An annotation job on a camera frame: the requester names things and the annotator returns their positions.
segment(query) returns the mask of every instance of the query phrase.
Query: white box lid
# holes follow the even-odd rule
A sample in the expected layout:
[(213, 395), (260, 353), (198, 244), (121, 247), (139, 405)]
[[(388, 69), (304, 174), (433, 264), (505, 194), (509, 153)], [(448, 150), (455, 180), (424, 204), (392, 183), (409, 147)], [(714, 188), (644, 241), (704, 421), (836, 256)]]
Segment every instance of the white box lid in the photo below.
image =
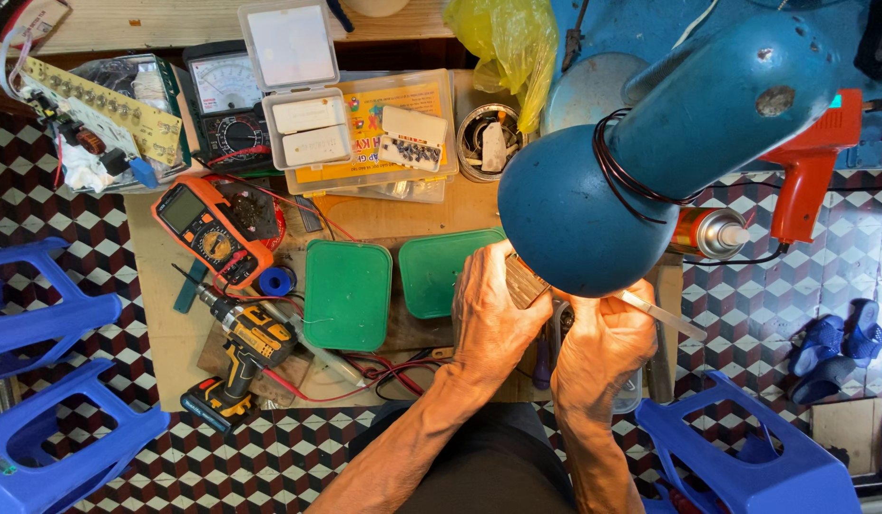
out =
[(447, 134), (447, 120), (418, 111), (385, 105), (381, 128), (387, 134), (412, 137), (427, 141), (432, 145), (442, 146), (445, 134)]
[(324, 0), (282, 0), (238, 7), (260, 90), (323, 87), (340, 81)]

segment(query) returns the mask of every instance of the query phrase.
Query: hand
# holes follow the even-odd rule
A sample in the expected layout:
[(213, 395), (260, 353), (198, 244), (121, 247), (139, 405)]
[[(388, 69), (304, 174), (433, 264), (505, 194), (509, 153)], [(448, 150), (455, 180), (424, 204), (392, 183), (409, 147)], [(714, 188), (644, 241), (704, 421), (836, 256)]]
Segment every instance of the hand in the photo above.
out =
[(505, 283), (505, 259), (514, 252), (510, 241), (475, 251), (463, 265), (455, 285), (454, 368), (471, 387), (489, 395), (517, 367), (524, 350), (552, 313), (546, 292), (526, 310), (517, 309)]
[[(644, 279), (628, 290), (654, 302), (654, 288)], [(615, 297), (562, 295), (574, 309), (574, 324), (552, 372), (552, 400), (566, 414), (609, 424), (616, 393), (657, 350), (654, 320)]]

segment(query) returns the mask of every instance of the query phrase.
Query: forearm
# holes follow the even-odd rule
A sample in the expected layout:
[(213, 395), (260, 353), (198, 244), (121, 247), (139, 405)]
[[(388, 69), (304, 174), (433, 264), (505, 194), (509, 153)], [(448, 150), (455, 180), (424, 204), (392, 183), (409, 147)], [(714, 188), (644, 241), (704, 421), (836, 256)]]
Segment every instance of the forearm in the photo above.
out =
[(581, 512), (644, 512), (625, 453), (616, 444), (608, 422), (555, 406), (571, 468), (574, 496)]
[(458, 377), (454, 365), (340, 473), (308, 512), (394, 512), (415, 490), (454, 433), (490, 398)]

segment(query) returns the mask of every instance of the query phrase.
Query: rusty spot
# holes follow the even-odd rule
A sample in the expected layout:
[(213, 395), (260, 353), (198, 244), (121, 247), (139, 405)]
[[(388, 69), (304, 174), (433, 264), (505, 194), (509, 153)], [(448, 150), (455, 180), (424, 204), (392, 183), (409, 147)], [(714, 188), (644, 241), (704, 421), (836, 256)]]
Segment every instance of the rusty spot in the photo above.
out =
[(765, 118), (780, 116), (793, 106), (796, 91), (790, 86), (774, 86), (755, 100), (755, 111)]

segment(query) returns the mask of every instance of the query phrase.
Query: orange digital multimeter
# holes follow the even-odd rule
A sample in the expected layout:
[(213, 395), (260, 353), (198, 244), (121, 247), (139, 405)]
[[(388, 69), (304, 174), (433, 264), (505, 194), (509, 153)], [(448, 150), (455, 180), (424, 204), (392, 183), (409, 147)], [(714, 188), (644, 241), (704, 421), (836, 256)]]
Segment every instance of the orange digital multimeter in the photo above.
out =
[[(259, 240), (251, 239), (252, 234), (238, 222), (231, 206), (208, 181), (178, 177), (152, 205), (152, 216), (214, 274), (241, 289), (273, 265), (273, 253)], [(223, 270), (242, 250), (246, 255)]]

